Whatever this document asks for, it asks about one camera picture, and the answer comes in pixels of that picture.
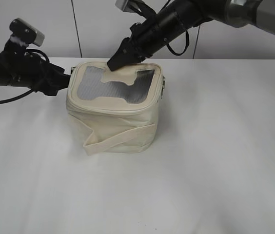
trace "bag strap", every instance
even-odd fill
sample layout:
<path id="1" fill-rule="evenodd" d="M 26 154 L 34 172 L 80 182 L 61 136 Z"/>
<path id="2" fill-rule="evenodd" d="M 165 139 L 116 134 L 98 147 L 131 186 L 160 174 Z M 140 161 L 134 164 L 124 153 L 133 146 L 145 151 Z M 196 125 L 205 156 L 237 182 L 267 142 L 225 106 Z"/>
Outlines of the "bag strap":
<path id="1" fill-rule="evenodd" d="M 155 130 L 156 130 L 155 124 L 130 129 L 128 131 L 125 131 L 123 133 L 115 135 L 111 138 L 108 138 L 108 139 L 106 139 L 102 142 L 96 143 L 96 144 L 85 145 L 86 144 L 86 142 L 85 142 L 84 148 L 88 155 L 102 153 L 116 145 L 120 145 L 120 144 L 128 142 L 132 139 L 135 139 L 139 135 L 153 133 Z"/>

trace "canvas bag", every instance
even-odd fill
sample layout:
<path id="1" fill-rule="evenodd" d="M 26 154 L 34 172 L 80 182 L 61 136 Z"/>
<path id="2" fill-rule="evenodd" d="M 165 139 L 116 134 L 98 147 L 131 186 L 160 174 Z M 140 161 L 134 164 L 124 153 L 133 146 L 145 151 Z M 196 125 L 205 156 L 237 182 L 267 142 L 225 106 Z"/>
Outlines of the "canvas bag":
<path id="1" fill-rule="evenodd" d="M 87 154 L 146 150 L 156 134 L 163 88 L 156 64 L 115 72 L 105 62 L 79 64 L 70 79 L 66 108 Z"/>

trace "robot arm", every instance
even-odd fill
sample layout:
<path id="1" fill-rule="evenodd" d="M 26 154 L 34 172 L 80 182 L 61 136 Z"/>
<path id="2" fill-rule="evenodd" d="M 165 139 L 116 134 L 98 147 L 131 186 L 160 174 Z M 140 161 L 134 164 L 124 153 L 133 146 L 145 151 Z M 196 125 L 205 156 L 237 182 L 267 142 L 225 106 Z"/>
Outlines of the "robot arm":
<path id="1" fill-rule="evenodd" d="M 144 4 L 141 0 L 118 0 L 116 6 L 136 12 Z M 275 35 L 275 0 L 174 0 L 146 18 L 144 23 L 130 28 L 131 37 L 122 41 L 108 61 L 111 71 L 150 58 L 189 28 L 211 20 L 233 27 L 252 24 Z"/>
<path id="2" fill-rule="evenodd" d="M 27 49 L 30 44 L 41 46 L 44 34 L 22 19 L 13 20 L 10 30 L 12 35 L 0 53 L 0 86 L 26 87 L 31 89 L 28 94 L 42 92 L 47 96 L 56 96 L 67 88 L 70 76 L 64 74 L 63 68 L 51 64 L 44 52 Z"/>

